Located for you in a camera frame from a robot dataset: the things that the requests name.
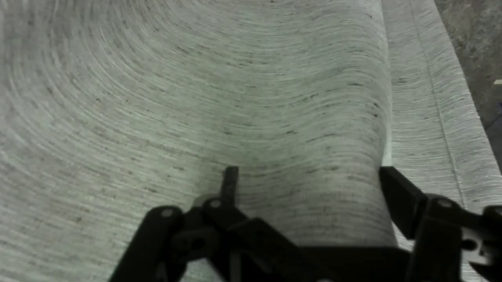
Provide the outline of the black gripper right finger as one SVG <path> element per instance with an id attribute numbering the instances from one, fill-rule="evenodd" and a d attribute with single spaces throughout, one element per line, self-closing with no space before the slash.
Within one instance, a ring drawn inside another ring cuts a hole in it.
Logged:
<path id="1" fill-rule="evenodd" d="M 502 282 L 502 213 L 479 213 L 450 197 L 423 193 L 393 166 L 377 171 L 392 223 L 413 243 L 406 282 L 462 282 L 462 262 L 487 282 Z"/>

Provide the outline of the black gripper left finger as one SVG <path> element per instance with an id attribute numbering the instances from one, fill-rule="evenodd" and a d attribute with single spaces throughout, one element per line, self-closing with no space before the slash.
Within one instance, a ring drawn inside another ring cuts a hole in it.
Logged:
<path id="1" fill-rule="evenodd" d="M 224 282 L 296 282 L 296 248 L 258 218 L 236 208 L 238 168 L 222 172 L 219 193 L 181 212 L 148 210 L 109 282 L 180 282 L 205 260 Z"/>

